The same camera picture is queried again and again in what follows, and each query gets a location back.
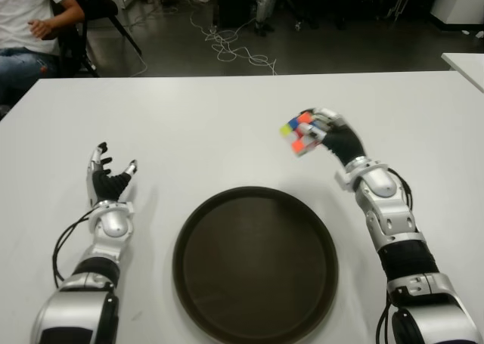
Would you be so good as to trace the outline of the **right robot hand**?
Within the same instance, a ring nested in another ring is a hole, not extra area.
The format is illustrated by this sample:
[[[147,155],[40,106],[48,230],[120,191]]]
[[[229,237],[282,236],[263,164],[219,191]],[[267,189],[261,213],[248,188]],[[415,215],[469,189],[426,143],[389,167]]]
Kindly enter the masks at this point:
[[[366,156],[359,137],[339,113],[327,108],[312,108],[302,111],[297,117],[304,119],[297,131],[309,136],[316,144],[325,146],[343,166]]]

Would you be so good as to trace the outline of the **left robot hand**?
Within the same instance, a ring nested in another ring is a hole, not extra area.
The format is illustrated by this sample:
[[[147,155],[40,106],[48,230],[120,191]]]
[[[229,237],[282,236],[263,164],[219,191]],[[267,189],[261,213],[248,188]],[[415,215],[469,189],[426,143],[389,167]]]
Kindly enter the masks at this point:
[[[91,207],[104,201],[118,201],[138,171],[138,161],[132,160],[120,174],[112,175],[111,170],[105,166],[111,163],[113,158],[102,157],[107,150],[107,143],[100,143],[94,149],[88,163],[86,185]]]

